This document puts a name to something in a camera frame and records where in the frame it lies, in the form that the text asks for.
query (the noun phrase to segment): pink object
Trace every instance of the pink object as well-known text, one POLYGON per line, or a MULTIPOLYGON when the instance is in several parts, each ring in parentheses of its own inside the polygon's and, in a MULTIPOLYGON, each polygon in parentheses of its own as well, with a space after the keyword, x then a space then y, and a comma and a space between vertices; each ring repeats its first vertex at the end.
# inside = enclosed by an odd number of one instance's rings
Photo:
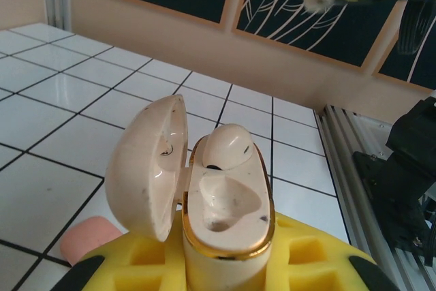
POLYGON ((90 251, 123 233, 106 218, 95 216, 70 228, 61 239, 62 256, 73 266, 90 251))

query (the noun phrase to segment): case lid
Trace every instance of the case lid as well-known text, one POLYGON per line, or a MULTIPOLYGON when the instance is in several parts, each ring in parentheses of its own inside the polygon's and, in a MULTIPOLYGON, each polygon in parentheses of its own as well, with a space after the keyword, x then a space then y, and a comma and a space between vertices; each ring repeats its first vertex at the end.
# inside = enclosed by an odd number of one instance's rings
POLYGON ((170 233, 186 188, 187 119, 181 95, 153 102, 130 123, 106 171, 106 196, 129 231, 158 241, 170 233))

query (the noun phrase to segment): white tile floor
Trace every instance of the white tile floor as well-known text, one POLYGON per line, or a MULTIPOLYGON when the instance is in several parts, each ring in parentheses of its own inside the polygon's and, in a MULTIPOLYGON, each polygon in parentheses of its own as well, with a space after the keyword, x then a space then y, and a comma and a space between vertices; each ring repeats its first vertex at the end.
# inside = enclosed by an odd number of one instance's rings
POLYGON ((68 270, 59 239, 84 219, 121 228, 108 158, 136 113, 173 93, 185 97, 190 150, 220 123, 244 125, 276 210, 348 242, 312 110, 36 24, 0 31, 2 291, 49 290, 68 270))

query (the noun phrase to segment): gold rim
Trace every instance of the gold rim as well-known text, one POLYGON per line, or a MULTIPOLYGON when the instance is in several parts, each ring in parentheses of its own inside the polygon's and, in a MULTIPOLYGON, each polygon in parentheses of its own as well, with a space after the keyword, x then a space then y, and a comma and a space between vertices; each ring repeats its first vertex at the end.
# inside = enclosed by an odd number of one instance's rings
MULTIPOLYGON (((200 143, 200 141, 203 138, 201 138, 195 145, 195 147, 192 150, 191 157, 189 158, 189 165, 193 165, 193 157, 196 153, 197 147, 200 143)), ((259 151, 258 146, 256 146, 256 150, 258 151, 260 161, 262 163, 262 168, 264 170, 264 176, 265 181, 268 181, 268 174, 266 172, 264 158, 262 157, 262 154, 259 151)), ((214 258, 214 259, 221 259, 221 260, 247 260, 250 258, 255 258, 260 255, 262 255, 270 246, 273 236, 274 236, 274 230, 275 230, 275 210, 274 210, 274 202, 273 202, 273 194, 271 192, 271 186, 270 183, 266 183, 266 187, 268 189, 268 198, 270 202, 270 222, 268 227, 268 232, 266 233, 265 239, 262 241, 262 243, 256 247, 255 249, 249 250, 249 251, 226 251, 226 250, 220 250, 215 249, 213 247, 210 247, 208 245, 205 245, 203 242, 197 239, 195 234, 193 233, 191 224, 189 222, 189 216, 188 216, 188 192, 183 193, 183 203, 182 203, 182 223, 183 223, 183 233, 186 236, 187 241, 189 244, 200 254, 203 256, 214 258)))

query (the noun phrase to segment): earbud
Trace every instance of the earbud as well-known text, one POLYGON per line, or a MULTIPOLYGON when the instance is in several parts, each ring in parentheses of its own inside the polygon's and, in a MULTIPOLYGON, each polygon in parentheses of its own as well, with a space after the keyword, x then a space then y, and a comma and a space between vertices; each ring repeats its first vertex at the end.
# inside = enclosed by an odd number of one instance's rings
POLYGON ((202 163, 206 168, 231 170, 253 155, 251 134, 237 124, 226 124, 215 129, 206 141, 202 163))

